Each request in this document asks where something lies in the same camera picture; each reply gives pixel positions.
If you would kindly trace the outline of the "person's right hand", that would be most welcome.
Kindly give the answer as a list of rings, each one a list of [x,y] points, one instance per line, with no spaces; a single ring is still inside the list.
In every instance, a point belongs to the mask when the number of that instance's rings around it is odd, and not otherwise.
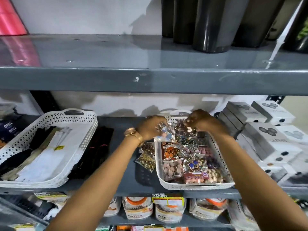
[[[197,109],[196,111],[200,111],[201,115],[197,131],[208,132],[214,138],[230,135],[228,129],[219,120],[211,116],[210,113],[202,109]]]

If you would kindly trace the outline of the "clear packet of earrings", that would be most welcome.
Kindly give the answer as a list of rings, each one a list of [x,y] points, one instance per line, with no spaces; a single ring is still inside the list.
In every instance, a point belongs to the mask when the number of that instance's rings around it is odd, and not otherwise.
[[[155,141],[175,143],[181,139],[197,138],[197,130],[185,126],[185,119],[171,119],[168,123],[169,126],[161,131],[161,135],[154,137]]]

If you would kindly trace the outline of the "person's right forearm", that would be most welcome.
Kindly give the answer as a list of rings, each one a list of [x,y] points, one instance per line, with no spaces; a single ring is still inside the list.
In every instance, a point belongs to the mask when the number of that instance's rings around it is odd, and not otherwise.
[[[261,231],[308,231],[308,216],[227,132],[208,131]]]

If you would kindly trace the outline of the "person's left forearm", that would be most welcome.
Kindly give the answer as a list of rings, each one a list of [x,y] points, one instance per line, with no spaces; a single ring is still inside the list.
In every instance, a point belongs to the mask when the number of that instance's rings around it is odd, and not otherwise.
[[[69,198],[46,231],[95,231],[140,145],[127,136],[108,159]]]

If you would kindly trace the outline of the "bronze earrings packet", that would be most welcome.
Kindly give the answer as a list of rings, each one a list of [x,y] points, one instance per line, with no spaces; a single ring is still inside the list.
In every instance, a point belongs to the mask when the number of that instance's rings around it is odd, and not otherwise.
[[[148,141],[144,142],[142,146],[139,148],[139,153],[144,153],[144,151],[155,156],[155,143]]]

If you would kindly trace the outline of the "gold earrings packet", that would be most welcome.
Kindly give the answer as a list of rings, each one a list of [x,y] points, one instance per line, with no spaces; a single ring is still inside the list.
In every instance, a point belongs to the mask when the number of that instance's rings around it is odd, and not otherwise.
[[[143,168],[153,172],[156,168],[155,157],[148,152],[143,152],[136,160],[135,163],[141,165]]]

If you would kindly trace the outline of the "pile of jewellery packets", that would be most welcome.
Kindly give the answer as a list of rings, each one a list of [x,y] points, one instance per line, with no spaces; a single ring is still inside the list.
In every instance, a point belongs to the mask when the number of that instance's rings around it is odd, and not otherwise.
[[[177,137],[175,143],[162,143],[163,179],[168,183],[216,184],[226,183],[218,159],[210,148],[208,133],[196,138]]]

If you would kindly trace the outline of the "black packets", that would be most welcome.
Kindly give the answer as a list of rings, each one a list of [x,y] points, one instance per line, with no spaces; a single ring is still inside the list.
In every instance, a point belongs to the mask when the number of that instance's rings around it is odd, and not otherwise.
[[[83,156],[76,163],[68,178],[86,179],[106,160],[114,129],[98,127]]]

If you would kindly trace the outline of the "stack of grey white boxes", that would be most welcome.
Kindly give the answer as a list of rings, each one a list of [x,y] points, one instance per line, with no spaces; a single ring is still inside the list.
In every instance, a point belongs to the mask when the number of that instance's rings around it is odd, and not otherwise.
[[[308,188],[308,132],[289,111],[273,100],[229,101],[218,120],[278,185]]]

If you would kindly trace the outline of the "grey metal shelf unit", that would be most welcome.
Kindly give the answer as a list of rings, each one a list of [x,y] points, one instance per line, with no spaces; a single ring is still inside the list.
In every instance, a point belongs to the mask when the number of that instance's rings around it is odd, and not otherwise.
[[[0,89],[65,93],[64,107],[94,110],[95,99],[69,92],[109,95],[167,95],[157,104],[127,98],[100,104],[110,115],[127,111],[149,116],[175,108],[222,110],[231,98],[308,95],[308,54],[280,50],[270,42],[259,49],[232,48],[206,54],[160,35],[29,35],[0,37]]]

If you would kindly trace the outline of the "white perforated basket with papers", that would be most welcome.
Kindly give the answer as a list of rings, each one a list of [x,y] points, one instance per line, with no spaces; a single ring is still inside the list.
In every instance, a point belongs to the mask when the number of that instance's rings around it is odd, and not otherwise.
[[[14,156],[22,150],[26,150],[26,148],[29,147],[30,142],[33,140],[34,134],[38,128],[72,128],[76,136],[75,140],[79,144],[78,150],[75,151],[67,164],[63,166],[62,171],[52,179],[36,183],[21,183],[3,180],[0,181],[0,188],[22,190],[51,189],[64,185],[68,181],[68,175],[72,168],[79,162],[84,154],[97,126],[97,115],[93,111],[70,108],[63,111],[51,111],[40,116],[0,150],[0,163],[3,163],[10,156]]]

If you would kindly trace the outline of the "clear packet with orange print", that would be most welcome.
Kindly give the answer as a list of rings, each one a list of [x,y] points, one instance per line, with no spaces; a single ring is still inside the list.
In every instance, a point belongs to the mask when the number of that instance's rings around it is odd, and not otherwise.
[[[167,201],[154,203],[156,219],[166,224],[179,223],[186,209],[186,199],[176,199],[170,202],[171,204],[167,204]]]
[[[118,212],[120,211],[121,204],[122,204],[122,197],[114,197],[111,200],[106,212],[104,213],[104,217],[112,217],[117,215]]]
[[[128,220],[141,220],[153,214],[150,197],[122,197],[122,204]]]
[[[189,199],[189,212],[200,220],[216,220],[228,207],[228,199]]]

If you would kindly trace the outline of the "black shelf upright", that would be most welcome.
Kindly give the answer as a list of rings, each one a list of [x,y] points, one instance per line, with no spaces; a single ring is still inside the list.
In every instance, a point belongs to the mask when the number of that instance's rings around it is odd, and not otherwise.
[[[29,91],[43,113],[61,111],[52,93],[46,90]]]

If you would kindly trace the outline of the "white packet with yellow label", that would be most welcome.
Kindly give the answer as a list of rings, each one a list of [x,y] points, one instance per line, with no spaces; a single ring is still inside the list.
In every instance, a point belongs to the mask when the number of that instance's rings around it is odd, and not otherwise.
[[[36,192],[34,195],[38,199],[45,201],[45,203],[42,203],[42,205],[47,206],[45,209],[47,213],[43,217],[45,221],[55,218],[69,198],[68,195],[62,192]]]

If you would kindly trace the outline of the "dark blue packets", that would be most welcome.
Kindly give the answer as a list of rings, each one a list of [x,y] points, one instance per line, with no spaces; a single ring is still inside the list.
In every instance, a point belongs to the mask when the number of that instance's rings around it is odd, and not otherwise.
[[[13,103],[0,103],[0,149],[22,131],[19,123],[22,114],[17,112],[16,107]]]

